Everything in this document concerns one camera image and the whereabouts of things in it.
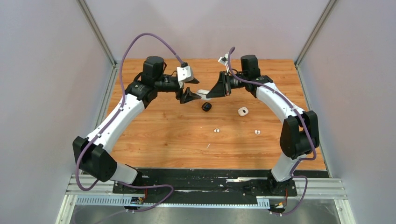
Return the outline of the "white oval charging case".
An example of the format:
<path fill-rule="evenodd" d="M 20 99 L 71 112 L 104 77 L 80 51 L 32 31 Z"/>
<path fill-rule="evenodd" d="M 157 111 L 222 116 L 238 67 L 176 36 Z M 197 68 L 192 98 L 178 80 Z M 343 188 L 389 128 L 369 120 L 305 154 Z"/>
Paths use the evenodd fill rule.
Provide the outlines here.
<path fill-rule="evenodd" d="M 207 94 L 209 92 L 210 92 L 209 90 L 199 89 L 199 90 L 197 90 L 196 94 L 199 95 L 202 100 L 210 101 L 211 99 L 207 97 Z"/>

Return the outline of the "black glossy charging case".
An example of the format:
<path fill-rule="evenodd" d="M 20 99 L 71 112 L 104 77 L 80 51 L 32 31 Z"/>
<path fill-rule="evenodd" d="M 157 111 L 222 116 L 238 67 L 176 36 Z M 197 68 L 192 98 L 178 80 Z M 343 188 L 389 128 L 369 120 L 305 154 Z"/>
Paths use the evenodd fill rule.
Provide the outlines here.
<path fill-rule="evenodd" d="M 212 108 L 212 104 L 209 103 L 209 102 L 205 102 L 205 103 L 203 103 L 202 106 L 201 106 L 201 109 L 202 109 L 204 112 L 210 111 L 211 108 Z"/>

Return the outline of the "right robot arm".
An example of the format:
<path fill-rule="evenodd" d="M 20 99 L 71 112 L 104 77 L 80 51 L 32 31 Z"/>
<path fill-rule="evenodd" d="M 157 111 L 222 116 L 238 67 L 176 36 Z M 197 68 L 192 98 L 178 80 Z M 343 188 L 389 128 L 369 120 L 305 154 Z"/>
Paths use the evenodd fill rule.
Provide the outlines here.
<path fill-rule="evenodd" d="M 232 69 L 228 59 L 228 54 L 218 59 L 226 70 L 220 72 L 217 83 L 206 97 L 225 97 L 233 89 L 245 88 L 278 117 L 282 124 L 279 140 L 282 152 L 267 181 L 269 193 L 278 195 L 284 191 L 285 181 L 293 177 L 300 162 L 316 159 L 316 148 L 320 144 L 318 116 L 292 103 L 271 78 L 262 75 L 255 55 L 241 57 L 240 71 Z"/>

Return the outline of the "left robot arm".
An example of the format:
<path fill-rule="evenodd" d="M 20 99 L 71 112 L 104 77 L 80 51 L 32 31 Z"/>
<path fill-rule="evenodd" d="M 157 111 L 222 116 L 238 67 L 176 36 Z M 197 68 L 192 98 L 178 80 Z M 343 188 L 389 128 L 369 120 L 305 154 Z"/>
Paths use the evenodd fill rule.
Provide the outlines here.
<path fill-rule="evenodd" d="M 182 63 L 176 68 L 176 75 L 164 73 L 166 63 L 159 56 L 149 56 L 142 71 L 124 90 L 123 95 L 106 119 L 86 137 L 76 137 L 72 143 L 78 170 L 82 170 L 101 182 L 124 182 L 132 193 L 139 192 L 143 180 L 138 171 L 117 162 L 111 151 L 127 126 L 142 113 L 160 92 L 175 93 L 176 100 L 184 104 L 200 99 L 185 83 L 198 84 L 192 68 Z"/>

